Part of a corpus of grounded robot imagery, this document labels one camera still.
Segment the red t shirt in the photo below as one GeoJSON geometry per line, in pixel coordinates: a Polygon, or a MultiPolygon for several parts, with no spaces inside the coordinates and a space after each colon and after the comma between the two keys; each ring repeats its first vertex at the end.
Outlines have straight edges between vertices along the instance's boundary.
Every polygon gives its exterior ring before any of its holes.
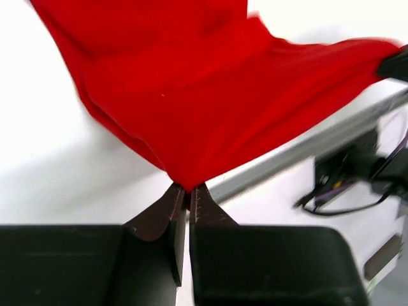
{"type": "Polygon", "coordinates": [[[246,1],[33,1],[87,111],[185,190],[290,141],[380,81],[389,39],[272,36],[246,1]]]}

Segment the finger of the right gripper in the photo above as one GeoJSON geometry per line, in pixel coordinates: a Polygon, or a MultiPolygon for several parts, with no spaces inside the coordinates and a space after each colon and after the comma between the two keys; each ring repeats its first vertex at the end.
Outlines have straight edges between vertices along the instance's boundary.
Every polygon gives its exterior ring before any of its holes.
{"type": "Polygon", "coordinates": [[[394,78],[403,82],[408,81],[408,50],[407,45],[397,53],[385,58],[377,69],[382,78],[394,78]]]}

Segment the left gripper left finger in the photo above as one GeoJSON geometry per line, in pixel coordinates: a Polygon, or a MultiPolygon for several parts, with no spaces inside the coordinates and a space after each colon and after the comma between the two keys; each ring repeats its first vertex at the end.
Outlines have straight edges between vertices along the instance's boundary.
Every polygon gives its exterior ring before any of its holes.
{"type": "Polygon", "coordinates": [[[174,305],[185,201],[174,184],[122,225],[1,226],[1,304],[174,305]]]}

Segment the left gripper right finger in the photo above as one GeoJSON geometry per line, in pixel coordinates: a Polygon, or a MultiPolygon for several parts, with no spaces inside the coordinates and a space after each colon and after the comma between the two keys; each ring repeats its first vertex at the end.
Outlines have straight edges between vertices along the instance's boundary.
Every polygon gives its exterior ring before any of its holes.
{"type": "Polygon", "coordinates": [[[196,305],[368,305],[351,249],[321,226],[235,222],[206,185],[191,192],[189,253],[196,305]]]}

